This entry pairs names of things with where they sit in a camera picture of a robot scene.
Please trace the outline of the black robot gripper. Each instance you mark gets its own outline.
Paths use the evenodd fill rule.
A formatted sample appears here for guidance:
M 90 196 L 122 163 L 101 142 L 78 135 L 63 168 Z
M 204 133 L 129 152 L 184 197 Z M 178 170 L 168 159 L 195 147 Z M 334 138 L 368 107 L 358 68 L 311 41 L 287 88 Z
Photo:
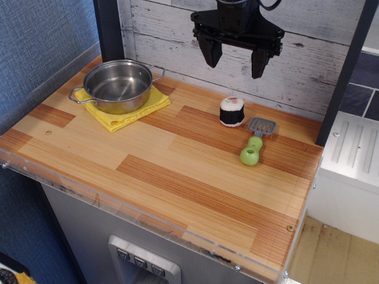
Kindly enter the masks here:
M 268 21 L 261 1 L 217 1 L 214 10 L 196 11 L 190 16 L 194 37 L 205 62 L 215 68 L 222 56 L 222 45 L 252 52 L 252 78 L 261 78 L 269 58 L 280 55 L 284 30 Z

